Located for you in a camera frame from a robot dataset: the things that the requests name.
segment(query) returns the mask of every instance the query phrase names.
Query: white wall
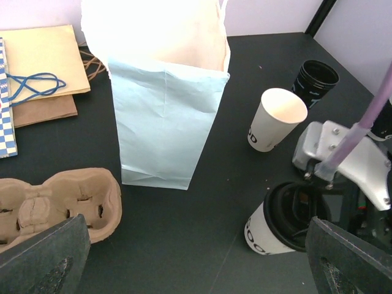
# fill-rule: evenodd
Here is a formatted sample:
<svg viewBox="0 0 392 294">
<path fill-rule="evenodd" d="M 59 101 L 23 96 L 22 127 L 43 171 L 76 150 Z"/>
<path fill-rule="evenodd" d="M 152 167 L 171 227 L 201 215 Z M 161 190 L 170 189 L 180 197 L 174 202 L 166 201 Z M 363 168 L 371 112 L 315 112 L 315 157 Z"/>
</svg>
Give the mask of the white wall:
<svg viewBox="0 0 392 294">
<path fill-rule="evenodd" d="M 73 24 L 77 39 L 81 42 L 84 38 L 80 31 L 80 1 L 0 0 L 0 30 Z M 227 33 L 229 36 L 238 36 L 303 32 L 321 2 L 322 0 L 228 0 L 225 22 Z"/>
<path fill-rule="evenodd" d="M 392 1 L 337 1 L 315 39 L 375 94 L 392 61 Z"/>
</svg>

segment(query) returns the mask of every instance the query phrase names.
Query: dark table surface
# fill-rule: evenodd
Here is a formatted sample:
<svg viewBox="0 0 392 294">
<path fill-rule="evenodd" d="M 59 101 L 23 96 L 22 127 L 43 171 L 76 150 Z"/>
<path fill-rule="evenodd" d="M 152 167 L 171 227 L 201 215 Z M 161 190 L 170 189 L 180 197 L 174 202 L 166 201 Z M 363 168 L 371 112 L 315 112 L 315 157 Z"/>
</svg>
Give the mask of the dark table surface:
<svg viewBox="0 0 392 294">
<path fill-rule="evenodd" d="M 306 254 L 258 255 L 244 225 L 267 188 L 297 179 L 291 157 L 309 122 L 349 127 L 371 95 L 303 33 L 230 37 L 229 44 L 231 78 L 189 190 L 121 186 L 121 223 L 91 246 L 78 293 L 317 293 Z M 290 89 L 307 59 L 331 65 L 340 83 L 274 150 L 255 151 L 246 135 L 262 92 Z M 121 181 L 107 75 L 75 102 L 77 117 L 16 130 L 19 155 L 0 160 L 0 178 L 40 184 L 63 170 L 104 167 Z"/>
</svg>

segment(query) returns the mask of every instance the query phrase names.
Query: kraft paper bag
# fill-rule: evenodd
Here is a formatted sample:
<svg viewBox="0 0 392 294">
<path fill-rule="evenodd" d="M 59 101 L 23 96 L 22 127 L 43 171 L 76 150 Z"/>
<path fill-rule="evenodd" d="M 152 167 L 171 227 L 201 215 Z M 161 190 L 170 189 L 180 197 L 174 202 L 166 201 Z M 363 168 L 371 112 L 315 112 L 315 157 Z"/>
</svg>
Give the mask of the kraft paper bag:
<svg viewBox="0 0 392 294">
<path fill-rule="evenodd" d="M 15 128 L 78 115 L 72 95 L 27 101 L 12 110 Z"/>
</svg>

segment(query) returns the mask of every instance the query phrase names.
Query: black cup lid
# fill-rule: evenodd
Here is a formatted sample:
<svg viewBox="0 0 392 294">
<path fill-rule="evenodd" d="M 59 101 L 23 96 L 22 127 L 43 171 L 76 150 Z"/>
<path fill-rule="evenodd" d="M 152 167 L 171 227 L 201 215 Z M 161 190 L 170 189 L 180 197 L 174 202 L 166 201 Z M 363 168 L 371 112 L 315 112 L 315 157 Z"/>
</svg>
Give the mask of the black cup lid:
<svg viewBox="0 0 392 294">
<path fill-rule="evenodd" d="M 319 189 L 307 183 L 283 183 L 264 199 L 269 229 L 286 246 L 304 252 L 307 228 L 313 216 L 330 219 Z"/>
</svg>

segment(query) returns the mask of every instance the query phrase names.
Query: blue string handle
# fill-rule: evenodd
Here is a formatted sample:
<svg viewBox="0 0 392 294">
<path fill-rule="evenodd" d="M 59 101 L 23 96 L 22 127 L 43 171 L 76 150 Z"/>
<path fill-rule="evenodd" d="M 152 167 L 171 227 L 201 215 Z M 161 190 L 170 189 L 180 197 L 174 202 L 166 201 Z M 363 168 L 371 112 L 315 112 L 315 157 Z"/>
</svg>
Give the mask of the blue string handle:
<svg viewBox="0 0 392 294">
<path fill-rule="evenodd" d="M 56 75 L 53 75 L 52 73 L 49 73 L 49 72 L 35 73 L 34 75 L 30 75 L 28 77 L 21 77 L 18 75 L 11 75 L 11 74 L 7 73 L 7 77 L 13 79 L 14 81 L 17 81 L 20 84 L 17 91 L 9 98 L 10 102 L 13 101 L 19 95 L 19 93 L 22 91 L 23 88 L 29 89 L 31 92 L 35 93 L 35 94 L 30 95 L 29 97 L 27 97 L 21 101 L 12 103 L 12 106 L 17 106 L 17 105 L 19 105 L 23 102 L 26 102 L 34 97 L 37 97 L 37 96 L 53 95 L 58 89 L 63 88 L 67 85 L 66 82 L 64 82 L 63 80 L 60 80 Z M 44 90 L 44 91 L 38 91 L 38 90 L 30 87 L 29 85 L 27 85 L 28 80 L 55 81 L 56 86 L 51 89 Z"/>
</svg>

